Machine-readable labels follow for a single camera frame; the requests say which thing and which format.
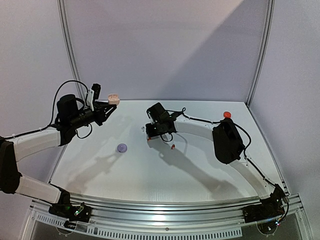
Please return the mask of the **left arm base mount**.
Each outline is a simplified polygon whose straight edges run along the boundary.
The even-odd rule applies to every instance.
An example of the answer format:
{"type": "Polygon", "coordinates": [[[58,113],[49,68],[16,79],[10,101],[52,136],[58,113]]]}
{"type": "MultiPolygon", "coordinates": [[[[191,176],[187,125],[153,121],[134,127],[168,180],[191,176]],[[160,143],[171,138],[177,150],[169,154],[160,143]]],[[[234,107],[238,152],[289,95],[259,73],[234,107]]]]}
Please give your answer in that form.
{"type": "Polygon", "coordinates": [[[82,202],[80,205],[72,205],[71,203],[59,204],[53,203],[48,212],[52,215],[66,218],[70,222],[88,223],[92,215],[93,208],[82,202]]]}

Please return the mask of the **purple charging case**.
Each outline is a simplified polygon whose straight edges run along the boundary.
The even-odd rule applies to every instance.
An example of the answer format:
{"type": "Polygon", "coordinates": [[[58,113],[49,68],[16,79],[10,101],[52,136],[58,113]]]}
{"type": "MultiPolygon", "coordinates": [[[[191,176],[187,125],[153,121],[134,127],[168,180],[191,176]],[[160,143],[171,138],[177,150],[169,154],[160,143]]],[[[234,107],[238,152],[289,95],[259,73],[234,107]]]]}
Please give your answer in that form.
{"type": "Polygon", "coordinates": [[[128,150],[128,146],[125,143],[120,143],[116,149],[120,153],[125,153],[128,150]]]}

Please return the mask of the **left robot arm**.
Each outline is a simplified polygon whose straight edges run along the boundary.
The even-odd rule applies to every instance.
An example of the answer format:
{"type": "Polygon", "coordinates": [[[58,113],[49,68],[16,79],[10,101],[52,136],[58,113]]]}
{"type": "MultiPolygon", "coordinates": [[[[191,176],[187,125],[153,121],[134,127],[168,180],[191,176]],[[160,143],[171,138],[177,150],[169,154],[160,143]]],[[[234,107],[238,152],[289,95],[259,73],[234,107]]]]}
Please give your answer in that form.
{"type": "Polygon", "coordinates": [[[74,213],[74,205],[63,198],[64,191],[19,172],[17,163],[35,153],[71,142],[77,130],[95,122],[98,126],[109,118],[120,103],[117,94],[110,94],[107,102],[97,100],[97,94],[88,91],[88,97],[79,108],[79,98],[68,94],[57,102],[57,117],[47,129],[37,130],[11,139],[0,140],[0,189],[5,194],[20,194],[55,204],[63,216],[74,213]]]}

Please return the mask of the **pink charging case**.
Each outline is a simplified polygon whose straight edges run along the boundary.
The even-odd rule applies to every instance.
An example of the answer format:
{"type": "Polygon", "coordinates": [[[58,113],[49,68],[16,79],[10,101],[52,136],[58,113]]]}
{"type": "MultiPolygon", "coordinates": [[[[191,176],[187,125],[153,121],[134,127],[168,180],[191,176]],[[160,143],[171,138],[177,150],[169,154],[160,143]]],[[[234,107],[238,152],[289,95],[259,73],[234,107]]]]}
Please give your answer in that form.
{"type": "Polygon", "coordinates": [[[109,105],[116,105],[117,106],[120,103],[119,95],[116,93],[109,94],[107,100],[108,100],[109,105]]]}

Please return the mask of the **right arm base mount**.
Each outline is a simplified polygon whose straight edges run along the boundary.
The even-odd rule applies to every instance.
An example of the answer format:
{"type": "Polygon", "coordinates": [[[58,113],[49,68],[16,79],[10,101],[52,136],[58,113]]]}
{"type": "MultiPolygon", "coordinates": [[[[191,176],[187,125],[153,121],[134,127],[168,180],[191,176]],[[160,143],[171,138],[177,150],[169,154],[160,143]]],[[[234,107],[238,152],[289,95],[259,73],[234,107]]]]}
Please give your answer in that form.
{"type": "Polygon", "coordinates": [[[280,204],[252,204],[241,209],[245,223],[258,222],[281,216],[285,213],[284,207],[280,204]]]}

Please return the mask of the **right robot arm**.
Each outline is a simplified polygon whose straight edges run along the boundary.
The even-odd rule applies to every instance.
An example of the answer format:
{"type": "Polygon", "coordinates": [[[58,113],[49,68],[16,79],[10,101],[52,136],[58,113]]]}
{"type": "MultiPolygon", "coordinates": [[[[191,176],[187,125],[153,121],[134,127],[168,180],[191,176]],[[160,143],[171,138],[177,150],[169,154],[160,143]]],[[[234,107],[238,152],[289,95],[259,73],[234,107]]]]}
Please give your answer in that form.
{"type": "Polygon", "coordinates": [[[248,144],[240,135],[244,129],[234,123],[229,113],[219,121],[210,121],[191,117],[185,110],[167,110],[161,103],[156,103],[146,110],[150,120],[146,124],[148,138],[162,137],[176,133],[185,133],[213,143],[215,158],[222,164],[235,169],[255,190],[261,205],[258,213],[262,218],[269,218],[278,210],[286,197],[283,189],[271,181],[247,154],[248,144]]]}

